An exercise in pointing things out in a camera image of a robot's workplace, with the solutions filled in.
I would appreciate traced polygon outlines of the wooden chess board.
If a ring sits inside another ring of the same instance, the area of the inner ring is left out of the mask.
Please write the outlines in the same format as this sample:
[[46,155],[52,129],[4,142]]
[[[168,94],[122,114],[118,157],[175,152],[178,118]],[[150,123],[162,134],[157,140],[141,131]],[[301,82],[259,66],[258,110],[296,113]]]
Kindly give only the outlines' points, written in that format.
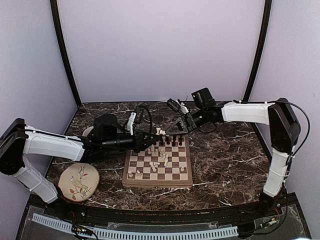
[[[126,153],[122,185],[138,188],[190,188],[193,186],[189,136],[183,135],[182,146],[179,137],[169,136],[169,143],[158,141],[152,147],[139,153],[129,150]],[[132,171],[133,178],[128,177]]]

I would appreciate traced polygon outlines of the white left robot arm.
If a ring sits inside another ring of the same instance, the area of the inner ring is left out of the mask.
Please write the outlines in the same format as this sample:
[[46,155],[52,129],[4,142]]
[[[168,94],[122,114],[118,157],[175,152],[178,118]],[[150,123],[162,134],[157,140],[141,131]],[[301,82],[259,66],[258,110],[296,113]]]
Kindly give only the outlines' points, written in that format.
[[27,155],[43,155],[92,163],[93,156],[103,151],[144,151],[160,139],[151,130],[136,130],[136,114],[132,114],[124,127],[114,114],[105,113],[93,121],[86,136],[69,136],[47,132],[27,125],[17,118],[0,137],[0,171],[13,176],[60,218],[67,218],[70,206],[61,198],[61,190],[48,181],[27,159]]

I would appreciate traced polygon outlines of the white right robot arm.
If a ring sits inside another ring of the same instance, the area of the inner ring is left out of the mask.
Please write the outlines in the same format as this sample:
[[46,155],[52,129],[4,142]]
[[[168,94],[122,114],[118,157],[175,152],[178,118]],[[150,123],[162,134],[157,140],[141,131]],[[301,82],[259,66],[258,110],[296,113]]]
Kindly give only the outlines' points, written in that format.
[[199,130],[208,123],[252,123],[262,125],[269,131],[267,145],[270,166],[263,194],[275,197],[288,177],[291,159],[301,133],[301,125],[293,110],[294,104],[281,97],[271,101],[215,101],[205,87],[191,94],[197,111],[192,112],[181,100],[169,99],[166,103],[180,116],[165,132],[171,136],[182,136]]

